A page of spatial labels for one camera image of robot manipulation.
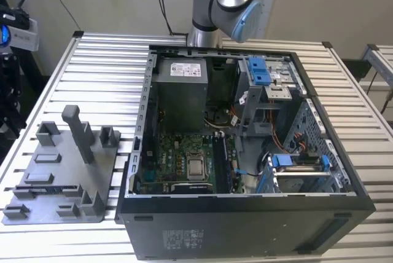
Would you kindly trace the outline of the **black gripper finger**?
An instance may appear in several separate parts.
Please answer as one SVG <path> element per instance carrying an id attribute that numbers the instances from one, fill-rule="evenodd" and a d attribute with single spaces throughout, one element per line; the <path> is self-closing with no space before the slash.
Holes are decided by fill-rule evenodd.
<path id="1" fill-rule="evenodd" d="M 20 65 L 16 55 L 1 54 L 1 133 L 5 139 L 17 139 L 26 128 L 20 114 L 21 96 Z"/>

